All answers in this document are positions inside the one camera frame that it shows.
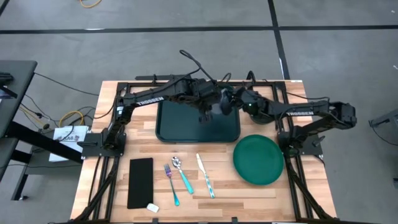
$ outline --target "fork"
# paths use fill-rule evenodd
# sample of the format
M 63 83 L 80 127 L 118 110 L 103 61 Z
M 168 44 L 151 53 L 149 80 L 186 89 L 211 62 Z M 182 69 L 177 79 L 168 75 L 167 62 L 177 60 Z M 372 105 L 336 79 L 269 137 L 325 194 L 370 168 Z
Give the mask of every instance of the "fork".
M 175 194 L 175 191 L 174 191 L 173 182 L 172 182 L 172 171 L 170 170 L 170 167 L 168 164 L 164 165 L 164 170 L 166 171 L 166 175 L 170 179 L 170 184 L 172 185 L 172 190 L 173 190 L 173 195 L 174 195 L 174 205 L 179 206 L 180 201 L 178 200 L 177 194 Z

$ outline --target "green plate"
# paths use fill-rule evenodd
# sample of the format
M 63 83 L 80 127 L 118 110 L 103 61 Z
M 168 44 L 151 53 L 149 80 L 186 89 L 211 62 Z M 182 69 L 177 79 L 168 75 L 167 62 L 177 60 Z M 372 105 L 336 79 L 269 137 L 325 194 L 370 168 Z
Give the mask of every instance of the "green plate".
M 279 178 L 284 158 L 279 146 L 271 139 L 253 134 L 242 138 L 235 146 L 234 166 L 247 182 L 267 185 Z

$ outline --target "butter knife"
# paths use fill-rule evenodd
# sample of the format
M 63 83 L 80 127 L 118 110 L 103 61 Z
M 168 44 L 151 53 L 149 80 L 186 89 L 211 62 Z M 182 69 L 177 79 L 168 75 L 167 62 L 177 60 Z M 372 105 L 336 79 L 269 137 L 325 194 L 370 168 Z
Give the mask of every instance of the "butter knife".
M 210 196 L 211 196 L 211 198 L 215 198 L 213 189 L 211 188 L 211 185 L 210 185 L 209 177 L 208 177 L 207 174 L 206 174 L 205 167 L 203 166 L 203 163 L 201 162 L 199 153 L 197 153 L 197 160 L 198 160 L 199 169 L 200 169 L 200 170 L 203 172 L 203 174 L 205 175 L 206 184 L 207 184 L 207 187 L 209 188 Z

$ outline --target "gray floor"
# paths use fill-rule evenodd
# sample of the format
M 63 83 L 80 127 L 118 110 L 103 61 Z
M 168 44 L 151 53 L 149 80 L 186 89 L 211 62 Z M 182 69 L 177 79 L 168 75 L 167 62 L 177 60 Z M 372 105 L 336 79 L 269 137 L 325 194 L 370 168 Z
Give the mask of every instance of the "gray floor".
M 398 24 L 398 2 L 393 0 L 278 0 L 275 7 L 281 26 Z M 260 0 L 103 0 L 93 9 L 78 1 L 10 0 L 0 29 L 266 26 L 269 15 L 267 1 Z M 291 79 L 303 80 L 308 96 L 326 95 L 356 107 L 357 126 L 331 130 L 322 142 L 338 216 L 396 223 L 398 190 L 392 178 L 398 177 L 398 149 L 378 139 L 368 120 L 398 106 L 398 30 L 284 31 L 282 39 Z M 244 78 L 248 70 L 258 78 L 282 78 L 271 31 L 1 35 L 0 49 L 1 60 L 36 60 L 37 72 L 91 92 L 98 92 L 103 80 L 195 68 L 179 49 L 196 56 L 215 78 L 227 72 Z M 40 77 L 27 94 L 54 119 L 96 106 L 97 100 Z M 29 99 L 24 102 L 34 108 Z M 23 114 L 15 120 L 34 129 Z M 378 131 L 398 142 L 390 126 Z M 12 202 L 20 171 L 8 168 L 0 184 L 0 223 L 68 220 L 79 173 L 65 169 L 58 176 L 29 177 L 24 194 L 31 198 Z

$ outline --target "wooden tabletop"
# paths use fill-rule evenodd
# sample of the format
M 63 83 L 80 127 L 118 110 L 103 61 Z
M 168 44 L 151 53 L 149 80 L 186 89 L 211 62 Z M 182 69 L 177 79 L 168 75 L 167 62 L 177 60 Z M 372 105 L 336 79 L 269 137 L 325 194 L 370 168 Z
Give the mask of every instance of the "wooden tabletop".
M 109 110 L 114 100 L 117 83 L 117 81 L 103 82 L 95 116 L 101 116 Z M 286 87 L 288 92 L 305 96 L 301 81 L 286 81 Z M 148 87 L 135 88 L 133 91 L 145 89 Z M 256 86 L 254 90 L 262 96 L 273 99 L 270 87 Z M 289 102 L 303 103 L 306 100 L 289 95 Z M 240 178 L 232 162 L 236 143 L 247 135 L 261 134 L 276 141 L 274 123 L 255 124 L 247 113 L 240 111 L 241 135 L 236 142 L 170 144 L 156 138 L 156 114 L 157 104 L 136 108 L 131 122 L 126 126 L 127 143 L 125 153 L 120 159 L 111 222 L 150 222 L 153 218 L 159 218 L 160 222 L 230 222 L 231 217 L 237 217 L 240 222 L 295 220 L 286 170 L 274 183 L 256 186 Z M 96 119 L 93 123 L 93 132 L 99 133 L 108 127 L 110 119 L 111 115 Z M 303 126 L 311 120 L 311 117 L 295 117 L 294 124 Z M 198 168 L 197 152 L 201 155 L 215 198 L 210 198 L 203 173 Z M 166 163 L 172 165 L 173 156 L 182 160 L 182 169 L 195 191 L 193 195 L 187 192 L 178 170 L 172 167 L 174 188 L 180 199 L 179 207 L 174 205 L 170 182 L 163 168 Z M 127 209 L 129 161 L 147 157 L 154 158 L 154 204 L 160 207 L 158 213 L 150 212 L 146 208 Z M 309 191 L 327 213 L 335 216 L 323 164 L 313 156 L 302 156 L 302 160 Z M 87 206 L 96 161 L 97 158 L 94 157 L 86 159 L 83 163 L 71 218 L 77 217 Z M 101 164 L 98 167 L 93 195 L 98 186 L 100 170 Z M 297 192 L 302 216 L 305 217 L 302 195 L 299 189 Z M 104 217 L 107 197 L 108 193 L 105 192 L 100 218 Z

